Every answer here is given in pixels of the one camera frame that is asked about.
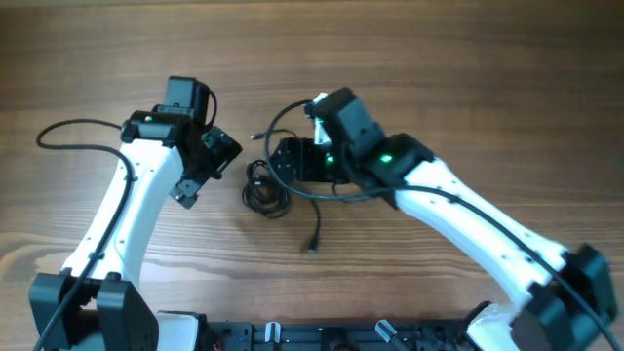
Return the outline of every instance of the wooden table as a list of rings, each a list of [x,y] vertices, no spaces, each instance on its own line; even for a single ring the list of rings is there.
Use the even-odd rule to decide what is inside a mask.
[[[277,220],[241,203],[244,167],[261,157],[249,135],[287,104],[342,86],[388,134],[417,137],[511,217],[605,253],[624,306],[624,9],[540,3],[0,11],[0,349],[32,347],[30,282],[59,271],[117,162],[39,149],[35,136],[63,119],[121,123],[161,102],[169,75],[216,91],[216,124],[244,151],[192,210],[171,200],[162,210],[141,276],[154,310],[257,323],[410,320],[505,300],[460,250],[381,200],[322,203],[314,259],[299,253],[315,224],[304,199]],[[311,133],[301,113],[283,126]],[[97,126],[48,141],[120,144]],[[621,321],[611,328],[624,342]]]

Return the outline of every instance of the black plastic bracket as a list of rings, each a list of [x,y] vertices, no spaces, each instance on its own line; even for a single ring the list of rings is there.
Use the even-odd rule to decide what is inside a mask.
[[[433,152],[411,136],[386,137],[349,88],[339,89],[317,104],[309,103],[305,110],[323,121],[331,153],[339,156],[336,164],[352,169],[346,178],[365,190],[405,185],[403,178],[409,171],[420,162],[434,160]],[[394,192],[379,196],[396,209]]]
[[[86,279],[53,327],[44,349],[70,349],[88,335],[101,332],[109,350],[155,350],[158,345],[156,318],[132,283],[117,279],[118,275],[105,280]],[[29,301],[39,333],[75,282],[76,277],[66,271],[60,275],[40,273],[35,277]],[[97,309],[84,309],[95,297]]]
[[[617,315],[608,262],[585,245],[565,254],[562,277],[584,298],[606,325]],[[556,282],[533,284],[532,299],[512,323],[512,339],[521,350],[583,350],[600,330],[569,293]]]
[[[338,157],[314,139],[286,137],[273,151],[271,165],[286,183],[295,181],[347,182],[340,170]]]
[[[208,86],[195,78],[171,77],[165,104],[151,112],[136,111],[122,128],[121,139],[160,140],[177,147],[184,171],[170,195],[185,208],[197,201],[197,192],[210,178],[221,173],[243,148],[217,126],[205,126]]]

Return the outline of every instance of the cable connector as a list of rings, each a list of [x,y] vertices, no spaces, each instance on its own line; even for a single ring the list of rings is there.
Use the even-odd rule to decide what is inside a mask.
[[[253,136],[250,136],[251,140],[260,140],[260,139],[264,139],[264,135],[266,135],[266,133],[256,133]]]
[[[309,258],[313,258],[314,256],[316,256],[316,252],[319,249],[319,234],[320,231],[315,230],[314,231],[314,235],[312,236],[312,239],[310,239],[310,241],[308,242],[308,257]]]

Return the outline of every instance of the black metal base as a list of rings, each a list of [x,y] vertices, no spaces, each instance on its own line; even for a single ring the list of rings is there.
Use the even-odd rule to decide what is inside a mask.
[[[412,351],[479,350],[465,336],[465,319],[427,320],[398,323],[392,326],[397,337]],[[210,323],[214,333],[211,351],[334,351],[324,345],[323,332],[329,328],[343,329],[346,339],[359,351],[397,351],[375,331],[375,324],[282,325],[280,342],[266,342],[266,325],[250,323]]]

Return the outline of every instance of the black cable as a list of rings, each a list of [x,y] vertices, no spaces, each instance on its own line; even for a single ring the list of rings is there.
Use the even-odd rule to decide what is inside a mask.
[[[284,115],[286,115],[288,112],[290,112],[291,110],[293,110],[293,109],[295,109],[295,108],[297,108],[297,107],[299,107],[301,105],[305,105],[307,103],[310,103],[310,102],[312,102],[312,100],[310,100],[310,99],[305,99],[305,100],[301,100],[301,101],[298,101],[298,102],[294,102],[294,103],[288,105],[282,111],[280,111],[275,116],[273,121],[271,121],[271,124],[269,125],[269,128],[267,129],[267,131],[265,133],[266,136],[264,138],[264,157],[267,160],[269,159],[269,142],[270,142],[270,139],[271,139],[271,134],[272,134],[273,130],[275,129],[275,126],[277,125],[278,121],[282,117],[284,117]],[[348,164],[349,161],[346,158],[346,156],[345,156],[345,159],[340,160],[340,162],[342,163],[343,168],[345,168],[345,172],[348,172],[348,170],[351,170],[350,169],[351,165]],[[289,185],[285,184],[284,181],[279,177],[277,172],[275,172],[275,169],[273,168],[273,166],[270,163],[268,163],[267,166],[268,166],[268,169],[271,172],[271,174],[275,177],[275,179],[277,181],[280,182],[280,184],[283,187],[289,189],[290,191],[292,191],[293,193],[295,193],[295,194],[297,194],[299,196],[303,196],[303,197],[306,197],[308,199],[313,199],[313,200],[330,200],[330,201],[364,201],[364,200],[368,200],[369,197],[374,197],[374,196],[377,196],[377,195],[385,193],[385,192],[408,190],[408,191],[420,191],[420,192],[426,192],[426,193],[430,193],[430,194],[440,195],[440,196],[448,199],[452,203],[456,203],[456,204],[459,204],[459,205],[463,206],[467,210],[473,212],[475,215],[478,215],[479,217],[481,217],[483,220],[485,220],[487,223],[489,223],[494,228],[498,229],[503,235],[505,235],[514,244],[518,245],[518,247],[520,249],[525,251],[526,254],[533,261],[537,262],[544,270],[546,270],[553,277],[553,279],[555,279],[570,294],[570,296],[572,296],[572,298],[576,301],[576,303],[578,303],[579,307],[581,307],[581,309],[583,309],[585,311],[585,313],[587,313],[587,315],[594,321],[594,323],[596,323],[596,326],[601,331],[601,333],[604,335],[604,337],[606,338],[606,341],[608,341],[608,343],[611,346],[611,348],[613,350],[617,350],[617,351],[621,350],[619,345],[617,344],[617,340],[615,340],[615,337],[613,336],[611,331],[608,329],[608,327],[605,325],[603,320],[598,316],[598,314],[589,305],[589,303],[587,303],[587,301],[578,292],[576,292],[576,290],[559,274],[559,272],[557,272],[555,270],[555,268],[553,268],[550,264],[548,264],[548,262],[546,262],[539,254],[537,254],[535,251],[533,251],[529,246],[527,246],[522,240],[520,240],[518,237],[516,237],[509,229],[507,229],[505,226],[500,224],[494,218],[489,216],[489,214],[486,214],[485,212],[483,212],[482,210],[480,210],[476,206],[474,206],[474,205],[470,204],[469,202],[461,199],[459,196],[452,195],[452,194],[450,194],[450,193],[448,193],[448,192],[446,192],[446,191],[444,191],[442,189],[431,188],[431,187],[428,187],[428,186],[419,186],[419,185],[404,185],[404,186],[395,186],[395,187],[381,187],[381,188],[364,190],[364,191],[362,191],[362,192],[360,192],[358,194],[353,194],[353,195],[322,195],[322,194],[314,194],[314,193],[305,192],[305,191],[300,190],[300,189],[296,189],[296,188],[294,188],[292,186],[289,186]]]
[[[276,133],[288,133],[298,138],[298,135],[289,129],[277,129],[272,132]],[[251,136],[253,140],[259,140],[264,138],[266,133],[257,133]],[[291,195],[289,191],[283,187],[278,181],[271,176],[258,174],[256,171],[259,169],[268,170],[267,162],[264,160],[255,160],[247,165],[246,175],[247,183],[243,188],[241,197],[243,203],[250,208],[267,218],[279,218],[288,213],[291,209]],[[314,233],[308,242],[308,254],[314,254],[319,248],[319,241],[321,237],[321,211],[319,205],[314,199],[308,199],[314,213],[316,215],[316,227]]]
[[[214,107],[213,107],[213,117],[211,117],[210,122],[208,122],[208,124],[206,125],[206,130],[209,130],[210,128],[213,127],[213,124],[215,123],[215,119],[216,119],[216,108],[217,108],[217,105],[216,105],[216,94],[210,88],[209,88],[209,91],[210,91],[211,98],[213,98]]]
[[[247,165],[247,184],[243,188],[243,203],[254,212],[267,218],[279,218],[291,209],[291,195],[272,176],[261,174],[266,161],[255,160]]]
[[[121,212],[124,210],[124,207],[126,203],[128,202],[128,197],[130,195],[130,191],[131,191],[132,183],[134,179],[132,163],[130,162],[130,160],[128,160],[126,156],[124,156],[124,154],[119,152],[119,150],[115,150],[114,148],[111,148],[108,146],[102,146],[102,145],[92,145],[92,144],[51,145],[51,144],[47,144],[41,141],[41,138],[45,134],[47,134],[49,131],[54,130],[61,126],[65,126],[69,124],[76,124],[76,123],[100,124],[103,126],[112,127],[112,128],[121,130],[121,126],[118,126],[113,123],[105,122],[105,121],[100,121],[100,120],[92,120],[92,119],[67,120],[67,121],[54,123],[53,125],[41,131],[41,133],[39,133],[39,135],[37,136],[37,145],[39,147],[42,147],[45,149],[51,149],[51,150],[96,150],[96,151],[104,151],[104,152],[111,153],[117,156],[126,166],[126,185],[124,187],[124,192],[122,193],[121,199],[119,200],[119,205],[117,205],[117,209],[115,210],[113,217],[110,219],[110,222],[106,226],[106,229],[104,230],[104,233],[101,239],[97,243],[96,249],[91,253],[89,261],[87,262],[87,265],[83,269],[82,273],[80,273],[80,276],[78,276],[73,286],[69,289],[69,291],[63,297],[62,302],[60,303],[60,305],[57,307],[54,314],[50,318],[48,325],[46,325],[46,327],[41,332],[41,335],[39,336],[39,340],[37,341],[37,343],[35,344],[35,347],[33,348],[33,350],[35,351],[39,351],[43,347],[43,345],[46,343],[46,340],[50,336],[50,332],[52,332],[54,325],[57,323],[57,321],[65,312],[65,310],[69,307],[69,304],[75,299],[76,294],[80,290],[80,286],[85,281],[89,273],[91,273],[91,270],[93,269],[93,267],[96,265],[96,263],[100,259],[104,246],[108,242],[110,234],[115,228],[115,225],[117,224],[117,220],[119,219]]]
[[[291,131],[289,129],[282,128],[282,129],[273,130],[273,132],[271,132],[271,134],[278,134],[278,133],[289,133],[289,134],[292,134],[293,137],[299,138],[299,136],[297,136],[297,134],[295,132],[293,132],[293,131]],[[260,139],[264,138],[264,136],[266,136],[266,132],[264,132],[264,133],[256,133],[253,136],[250,136],[250,139],[251,140],[260,140]]]

